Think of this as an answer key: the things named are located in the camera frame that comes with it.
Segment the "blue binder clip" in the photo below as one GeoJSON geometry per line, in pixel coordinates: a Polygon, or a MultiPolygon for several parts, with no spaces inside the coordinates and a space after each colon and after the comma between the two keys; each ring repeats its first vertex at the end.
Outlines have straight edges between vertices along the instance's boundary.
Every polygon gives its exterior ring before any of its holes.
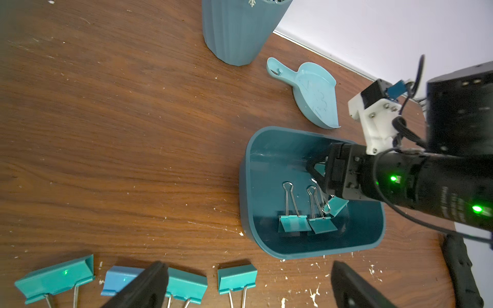
{"type": "Polygon", "coordinates": [[[144,269],[125,266],[113,266],[105,276],[101,296],[114,296],[138,277],[144,269]]]}

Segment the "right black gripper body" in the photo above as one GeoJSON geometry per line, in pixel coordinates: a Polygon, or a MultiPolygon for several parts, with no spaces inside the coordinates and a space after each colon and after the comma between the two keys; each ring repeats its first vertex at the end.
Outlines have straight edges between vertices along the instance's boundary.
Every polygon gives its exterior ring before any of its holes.
{"type": "Polygon", "coordinates": [[[369,200],[362,191],[362,171],[367,161],[366,146],[333,142],[308,160],[306,170],[327,195],[369,200]]]}

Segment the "dark teal storage box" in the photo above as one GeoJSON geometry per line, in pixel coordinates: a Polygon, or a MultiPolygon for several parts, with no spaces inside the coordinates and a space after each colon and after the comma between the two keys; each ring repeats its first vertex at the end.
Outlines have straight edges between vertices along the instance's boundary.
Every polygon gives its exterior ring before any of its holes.
{"type": "Polygon", "coordinates": [[[240,217],[246,236],[278,259],[304,259],[376,248],[386,230],[385,210],[378,201],[350,201],[334,219],[336,231],[280,232],[285,213],[284,182],[294,184],[301,215],[311,213],[306,171],[310,157],[339,138],[281,127],[265,127],[250,139],[240,165],[240,217]]]}

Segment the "teal binder clip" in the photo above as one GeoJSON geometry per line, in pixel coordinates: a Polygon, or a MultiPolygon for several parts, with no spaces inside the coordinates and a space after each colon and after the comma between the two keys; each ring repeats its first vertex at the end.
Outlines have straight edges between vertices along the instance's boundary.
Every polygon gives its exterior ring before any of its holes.
{"type": "Polygon", "coordinates": [[[191,303],[197,305],[202,303],[208,287],[206,276],[168,268],[168,278],[167,308],[171,307],[172,300],[183,301],[184,307],[188,307],[191,303]]]}
{"type": "Polygon", "coordinates": [[[234,307],[232,292],[242,292],[241,307],[246,308],[247,290],[256,287],[258,270],[253,264],[218,270],[218,294],[228,295],[230,307],[234,307]]]}
{"type": "Polygon", "coordinates": [[[73,307],[77,307],[80,286],[95,278],[91,254],[30,272],[14,285],[26,297],[26,305],[45,300],[49,307],[55,307],[55,295],[73,290],[73,307]]]}
{"type": "Polygon", "coordinates": [[[307,215],[299,212],[294,196],[294,185],[287,181],[282,183],[285,191],[285,214],[279,216],[279,233],[309,232],[312,231],[307,215]]]}
{"type": "Polygon", "coordinates": [[[320,207],[317,191],[318,189],[315,186],[309,186],[306,189],[309,195],[311,215],[308,218],[309,226],[315,234],[324,234],[328,232],[337,231],[337,227],[331,221],[330,218],[327,218],[320,207]]]}
{"type": "Polygon", "coordinates": [[[347,206],[348,203],[348,200],[331,195],[330,199],[323,206],[322,212],[325,215],[329,215],[334,218],[347,206]]]}

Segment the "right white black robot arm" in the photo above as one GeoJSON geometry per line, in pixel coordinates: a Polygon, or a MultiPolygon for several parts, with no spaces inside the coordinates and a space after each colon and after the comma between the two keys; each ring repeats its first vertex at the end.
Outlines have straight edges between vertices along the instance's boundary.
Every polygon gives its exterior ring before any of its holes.
{"type": "Polygon", "coordinates": [[[349,103],[364,145],[334,142],[307,172],[328,195],[385,202],[492,230],[492,63],[433,78],[426,85],[426,137],[408,128],[401,95],[421,82],[376,80],[349,103]]]}

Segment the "potted green plant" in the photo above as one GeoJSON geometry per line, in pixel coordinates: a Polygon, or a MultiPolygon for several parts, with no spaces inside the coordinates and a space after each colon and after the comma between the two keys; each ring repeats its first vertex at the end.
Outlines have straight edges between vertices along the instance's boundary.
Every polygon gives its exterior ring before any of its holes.
{"type": "Polygon", "coordinates": [[[244,66],[260,54],[291,1],[202,1],[202,31],[222,62],[244,66]]]}

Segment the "light teal dustpan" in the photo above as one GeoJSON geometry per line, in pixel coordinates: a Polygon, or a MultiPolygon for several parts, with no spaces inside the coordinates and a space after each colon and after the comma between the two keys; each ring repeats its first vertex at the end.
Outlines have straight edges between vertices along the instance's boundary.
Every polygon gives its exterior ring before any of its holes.
{"type": "Polygon", "coordinates": [[[294,71],[270,57],[267,72],[272,78],[292,86],[295,102],[306,119],[326,130],[340,128],[336,80],[322,66],[305,62],[294,71]]]}

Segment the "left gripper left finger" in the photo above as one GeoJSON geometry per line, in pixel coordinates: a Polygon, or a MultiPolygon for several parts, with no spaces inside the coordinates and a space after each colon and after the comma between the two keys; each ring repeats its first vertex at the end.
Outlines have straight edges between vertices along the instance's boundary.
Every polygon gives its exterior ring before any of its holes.
{"type": "Polygon", "coordinates": [[[102,308],[160,308],[169,282],[168,266],[155,261],[102,308]]]}

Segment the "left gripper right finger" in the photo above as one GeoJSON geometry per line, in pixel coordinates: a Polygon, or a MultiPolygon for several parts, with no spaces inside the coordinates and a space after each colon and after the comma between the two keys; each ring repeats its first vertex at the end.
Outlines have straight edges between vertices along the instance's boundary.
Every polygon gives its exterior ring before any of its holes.
{"type": "Polygon", "coordinates": [[[331,284],[337,307],[396,308],[390,300],[344,262],[333,263],[331,284]]]}

